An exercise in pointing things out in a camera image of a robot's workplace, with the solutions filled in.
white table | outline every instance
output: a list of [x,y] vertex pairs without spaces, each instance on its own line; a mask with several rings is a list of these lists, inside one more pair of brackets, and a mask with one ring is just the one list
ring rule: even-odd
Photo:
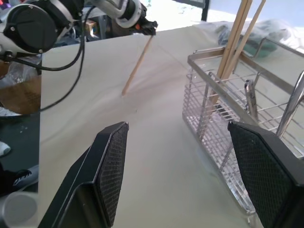
[[[121,97],[147,39],[129,36],[87,43],[76,89],[41,115],[40,219],[65,174],[95,135],[106,126],[128,121],[115,228],[246,227],[181,116],[187,56],[217,44],[194,27],[159,32],[128,94]],[[77,48],[54,49],[43,64],[62,66],[75,56]],[[42,106],[60,98],[77,71],[78,65],[43,72]]]

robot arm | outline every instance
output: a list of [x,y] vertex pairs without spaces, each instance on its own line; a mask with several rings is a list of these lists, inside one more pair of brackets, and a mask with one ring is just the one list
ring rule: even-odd
[[[50,50],[82,18],[85,0],[39,0],[0,13],[0,55],[36,55]],[[149,22],[139,0],[91,0],[122,28],[155,35],[156,21]]]

wire grid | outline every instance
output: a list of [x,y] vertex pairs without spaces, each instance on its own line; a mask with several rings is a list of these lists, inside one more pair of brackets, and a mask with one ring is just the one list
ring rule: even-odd
[[[213,58],[206,59],[203,63],[199,60],[197,64],[213,80],[221,84],[227,94],[233,97],[244,110],[247,105],[244,83],[247,79],[255,80],[259,126],[275,132],[288,103],[288,99],[283,103],[277,102],[276,94],[278,92],[284,94],[284,91],[278,91],[278,88],[264,80],[259,72],[242,62],[239,62],[229,79],[220,81],[215,76],[216,65],[218,66],[219,62],[220,58]],[[255,209],[242,182],[230,133],[227,130],[230,120],[242,121],[240,114],[235,113],[222,97],[219,97],[215,104],[212,103],[212,98],[218,95],[196,72],[190,70],[187,78],[189,83],[185,86],[184,119],[202,142],[240,206],[247,214],[252,214]],[[298,112],[303,113],[303,105],[298,108]],[[295,135],[303,136],[301,133],[303,125],[303,121],[294,118],[290,124],[291,128],[287,129],[282,138],[298,158],[304,156],[304,147],[301,139]]]

stainless steel utensil holder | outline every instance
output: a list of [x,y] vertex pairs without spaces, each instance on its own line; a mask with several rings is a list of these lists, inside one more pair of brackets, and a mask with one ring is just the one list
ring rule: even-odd
[[[298,110],[301,109],[300,112],[303,113],[301,91],[304,90],[304,76],[299,78],[297,87],[294,87],[261,67],[252,57],[243,52],[232,75],[227,80],[220,80],[216,73],[224,50],[224,48],[215,48],[197,51],[188,57],[191,70],[187,75],[188,83],[185,86],[183,119],[209,155],[238,205],[246,214],[252,215],[255,213],[255,208],[239,173],[232,141],[227,130],[228,122],[235,120],[259,125],[274,133],[280,132],[280,136],[283,132],[281,139],[284,143],[295,156],[304,157],[303,142],[300,142],[303,135],[298,133],[303,132],[304,122],[297,118],[292,119],[298,106]],[[256,85],[258,122],[246,111],[244,83],[248,79],[254,80]],[[271,96],[271,93],[263,92],[259,88],[260,84],[264,88],[286,93],[291,98],[284,103],[278,103],[275,93]],[[287,129],[289,123],[292,125],[291,130]]]

black cable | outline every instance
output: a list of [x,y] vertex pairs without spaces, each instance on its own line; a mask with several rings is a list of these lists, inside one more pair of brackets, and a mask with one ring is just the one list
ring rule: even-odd
[[95,6],[92,6],[89,11],[86,13],[86,16],[85,16],[85,21],[83,22],[83,24],[81,24],[81,38],[80,38],[80,45],[81,45],[81,52],[82,55],[81,55],[81,60],[80,60],[80,67],[79,67],[79,71],[78,71],[78,76],[75,80],[75,82],[73,83],[73,85],[71,86],[71,88],[69,89],[69,91],[62,97],[60,98],[59,100],[55,101],[54,103],[44,107],[44,108],[41,108],[39,109],[38,111],[34,112],[34,113],[31,113],[31,114],[24,114],[24,115],[15,115],[15,116],[0,116],[0,120],[4,120],[4,119],[19,119],[19,118],[23,118],[23,117],[28,117],[28,116],[31,116],[31,115],[35,115],[35,114],[39,114],[45,110],[48,110],[52,107],[54,107],[55,105],[59,104],[60,102],[62,102],[64,99],[67,98],[67,96],[69,96],[71,94],[71,92],[74,90],[74,88],[76,87],[79,79],[80,79],[80,76],[81,76],[81,72],[82,72],[82,67],[83,67],[83,62],[84,62],[84,59],[85,59],[85,28],[86,28],[86,21],[88,20],[88,17],[90,15],[90,13],[92,12],[92,10],[95,8]]

